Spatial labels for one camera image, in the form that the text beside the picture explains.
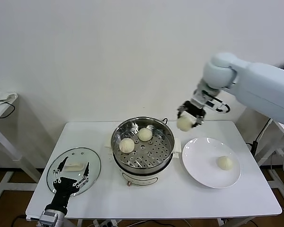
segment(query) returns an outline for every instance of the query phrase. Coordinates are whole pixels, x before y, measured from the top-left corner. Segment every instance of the stainless steel steamer basket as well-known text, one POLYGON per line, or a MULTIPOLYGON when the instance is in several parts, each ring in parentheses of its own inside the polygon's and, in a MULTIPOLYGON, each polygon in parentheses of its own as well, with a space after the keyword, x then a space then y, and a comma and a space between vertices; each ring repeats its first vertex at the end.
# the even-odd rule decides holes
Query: stainless steel steamer basket
POLYGON ((163 122, 150 117, 136 117, 121 123, 114 131, 111 147, 116 163, 133 175, 147 176, 163 170, 172 159, 175 138, 170 128, 163 122), (140 141, 138 131, 141 128, 152 130, 150 141, 140 141), (119 143, 124 138, 135 142, 134 150, 123 153, 119 143))

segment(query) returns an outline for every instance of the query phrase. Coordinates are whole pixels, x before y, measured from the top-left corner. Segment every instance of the steamed bun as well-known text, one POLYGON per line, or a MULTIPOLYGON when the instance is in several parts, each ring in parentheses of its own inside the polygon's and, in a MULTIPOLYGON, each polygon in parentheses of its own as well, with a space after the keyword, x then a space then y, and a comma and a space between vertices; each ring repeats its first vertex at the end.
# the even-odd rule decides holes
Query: steamed bun
POLYGON ((138 132, 138 138, 141 141, 149 141, 152 138, 152 131, 148 128, 142 128, 138 132))
POLYGON ((134 150, 134 141, 130 138, 125 138, 120 141, 119 148, 123 153, 130 153, 134 150))
POLYGON ((193 124, 195 124, 195 121, 188 116, 181 116, 177 119, 177 128, 181 131, 189 131, 193 124))
POLYGON ((231 170, 233 166, 232 160, 227 156, 219 157, 217 164, 222 170, 231 170))

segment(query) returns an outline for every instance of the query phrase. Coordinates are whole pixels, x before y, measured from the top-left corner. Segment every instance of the robotic hand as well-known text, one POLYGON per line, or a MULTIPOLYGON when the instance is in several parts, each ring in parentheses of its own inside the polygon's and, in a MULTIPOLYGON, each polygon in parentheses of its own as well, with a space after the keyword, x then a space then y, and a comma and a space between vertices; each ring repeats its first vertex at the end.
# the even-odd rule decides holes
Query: robotic hand
POLYGON ((227 104, 216 96, 224 90, 247 107, 284 124, 284 70, 263 63, 238 59, 231 53, 219 53, 205 64, 203 78, 190 101, 178 108, 178 119, 185 111, 196 118, 191 127, 203 123, 205 106, 228 113, 227 104))
POLYGON ((40 227, 62 227, 64 216, 67 214, 67 204, 70 196, 77 193, 82 186, 84 186, 88 181, 89 175, 89 162, 84 170, 82 179, 74 180, 67 177, 61 177, 61 172, 66 163, 66 157, 59 165, 57 170, 53 171, 55 180, 53 186, 56 193, 53 200, 48 204, 40 216, 38 226, 40 227))

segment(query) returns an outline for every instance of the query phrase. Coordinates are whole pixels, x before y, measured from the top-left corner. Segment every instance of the white table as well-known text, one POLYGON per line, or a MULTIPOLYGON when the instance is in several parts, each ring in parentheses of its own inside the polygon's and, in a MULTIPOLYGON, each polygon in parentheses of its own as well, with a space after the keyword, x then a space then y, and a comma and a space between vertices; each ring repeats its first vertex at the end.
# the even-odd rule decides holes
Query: white table
MULTIPOLYGON (((284 124, 274 121, 274 123, 280 129, 274 133, 274 137, 257 153, 255 159, 259 166, 261 166, 271 155, 276 151, 279 155, 284 155, 282 149, 284 148, 284 124)), ((272 181, 268 181, 271 188, 279 189, 284 198, 284 183, 278 176, 277 172, 268 170, 269 175, 272 177, 272 181)))
MULTIPOLYGON (((3 116, 5 111, 10 106, 8 104, 0 104, 0 117, 3 116)), ((22 156, 22 154, 8 141, 8 139, 0 132, 0 143, 6 148, 3 150, 17 165, 23 169, 35 182, 38 182, 41 174, 35 169, 35 167, 27 161, 27 159, 22 156)), ((13 172, 7 172, 3 179, 0 182, 0 196, 4 190, 10 191, 34 191, 36 188, 35 183, 9 183, 10 178, 12 177, 13 172)))
POLYGON ((70 122, 65 125, 27 207, 28 219, 39 218, 53 198, 46 184, 46 174, 51 163, 61 153, 75 147, 87 147, 96 151, 102 166, 95 184, 81 195, 70 198, 66 218, 234 218, 225 226, 235 227, 256 216, 278 215, 282 212, 233 122, 204 122, 190 132, 181 132, 176 128, 175 122, 168 123, 175 138, 180 138, 182 147, 192 138, 211 137, 224 142, 235 151, 242 175, 234 186, 226 189, 212 189, 198 183, 185 170, 181 156, 172 159, 154 185, 128 187, 109 154, 109 149, 105 147, 107 138, 118 124, 119 122, 70 122))

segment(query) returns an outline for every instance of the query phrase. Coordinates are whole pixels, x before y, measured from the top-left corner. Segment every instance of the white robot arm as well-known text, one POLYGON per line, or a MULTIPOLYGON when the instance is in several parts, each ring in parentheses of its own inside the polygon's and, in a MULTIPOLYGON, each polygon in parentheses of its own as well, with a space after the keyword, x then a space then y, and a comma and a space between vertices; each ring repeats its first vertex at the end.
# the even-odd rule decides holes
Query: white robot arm
POLYGON ((231 53, 219 53, 205 64, 203 78, 190 101, 178 108, 196 118, 195 127, 202 124, 204 106, 227 113, 230 108, 216 96, 224 90, 250 107, 284 124, 284 70, 263 63, 238 59, 231 53))

